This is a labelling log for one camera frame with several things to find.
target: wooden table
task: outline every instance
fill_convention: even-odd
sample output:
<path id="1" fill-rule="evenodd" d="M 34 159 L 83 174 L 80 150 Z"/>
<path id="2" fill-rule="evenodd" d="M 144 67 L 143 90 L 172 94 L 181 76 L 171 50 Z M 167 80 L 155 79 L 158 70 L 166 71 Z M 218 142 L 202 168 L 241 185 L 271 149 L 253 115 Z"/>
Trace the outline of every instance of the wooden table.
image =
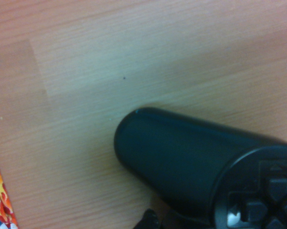
<path id="1" fill-rule="evenodd" d="M 21 229 L 163 212 L 113 150 L 141 106 L 287 140 L 287 0 L 0 0 L 0 168 Z"/>

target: wood grain surface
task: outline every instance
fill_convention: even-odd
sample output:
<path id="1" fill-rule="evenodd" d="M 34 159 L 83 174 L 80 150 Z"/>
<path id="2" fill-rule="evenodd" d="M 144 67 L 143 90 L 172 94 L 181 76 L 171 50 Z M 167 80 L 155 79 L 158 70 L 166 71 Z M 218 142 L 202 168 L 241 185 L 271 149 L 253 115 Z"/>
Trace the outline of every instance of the wood grain surface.
<path id="1" fill-rule="evenodd" d="M 0 0 L 0 168 L 21 229 L 164 213 L 113 150 L 142 106 L 287 140 L 287 0 Z"/>

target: controller grip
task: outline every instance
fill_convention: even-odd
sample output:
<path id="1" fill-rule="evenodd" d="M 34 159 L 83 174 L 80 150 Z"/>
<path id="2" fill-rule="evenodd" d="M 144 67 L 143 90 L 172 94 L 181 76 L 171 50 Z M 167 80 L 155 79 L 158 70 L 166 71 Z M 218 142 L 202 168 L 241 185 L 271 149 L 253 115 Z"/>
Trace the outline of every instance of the controller grip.
<path id="1" fill-rule="evenodd" d="M 156 108 L 131 112 L 119 124 L 120 162 L 178 213 L 209 223 L 220 175 L 242 152 L 280 140 Z"/>

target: black game controller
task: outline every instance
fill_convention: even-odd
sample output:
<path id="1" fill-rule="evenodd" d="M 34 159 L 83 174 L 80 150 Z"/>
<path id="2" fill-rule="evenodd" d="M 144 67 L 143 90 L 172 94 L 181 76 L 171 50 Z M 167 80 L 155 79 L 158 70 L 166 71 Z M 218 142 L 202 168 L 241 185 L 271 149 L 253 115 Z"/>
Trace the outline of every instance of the black game controller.
<path id="1" fill-rule="evenodd" d="M 287 229 L 287 142 L 143 108 L 114 147 L 174 210 L 161 228 Z"/>

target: light wood desk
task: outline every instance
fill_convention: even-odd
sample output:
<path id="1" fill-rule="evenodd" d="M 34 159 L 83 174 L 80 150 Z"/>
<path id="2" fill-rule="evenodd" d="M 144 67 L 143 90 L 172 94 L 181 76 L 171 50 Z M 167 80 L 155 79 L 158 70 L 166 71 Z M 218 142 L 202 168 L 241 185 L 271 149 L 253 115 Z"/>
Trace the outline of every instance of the light wood desk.
<path id="1" fill-rule="evenodd" d="M 113 135 L 146 105 L 287 140 L 287 0 L 0 0 L 0 167 L 21 229 L 131 229 L 158 200 Z"/>

